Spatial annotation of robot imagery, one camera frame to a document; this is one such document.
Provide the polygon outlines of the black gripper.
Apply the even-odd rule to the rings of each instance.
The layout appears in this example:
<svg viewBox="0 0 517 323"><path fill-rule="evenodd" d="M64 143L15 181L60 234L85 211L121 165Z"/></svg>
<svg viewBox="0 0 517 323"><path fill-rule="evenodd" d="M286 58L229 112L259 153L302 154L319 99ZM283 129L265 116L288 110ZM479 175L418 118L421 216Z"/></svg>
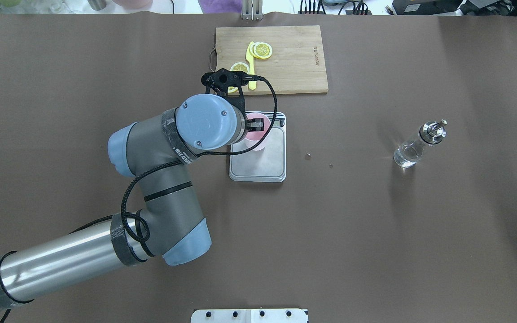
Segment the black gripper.
<svg viewBox="0 0 517 323"><path fill-rule="evenodd" d="M265 119L264 118L246 119L245 133L246 133L246 135L264 135Z"/></svg>

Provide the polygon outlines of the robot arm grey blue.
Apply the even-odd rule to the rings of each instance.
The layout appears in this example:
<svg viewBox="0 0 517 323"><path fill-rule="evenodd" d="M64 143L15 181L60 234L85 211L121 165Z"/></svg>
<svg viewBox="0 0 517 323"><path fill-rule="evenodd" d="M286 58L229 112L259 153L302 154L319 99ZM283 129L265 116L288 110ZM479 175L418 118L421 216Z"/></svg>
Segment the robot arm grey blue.
<svg viewBox="0 0 517 323"><path fill-rule="evenodd" d="M211 237L187 165L251 130L242 93L197 94L113 133L107 152L132 177L120 211L59 239L0 256L0 312L124 266L197 259Z"/></svg>

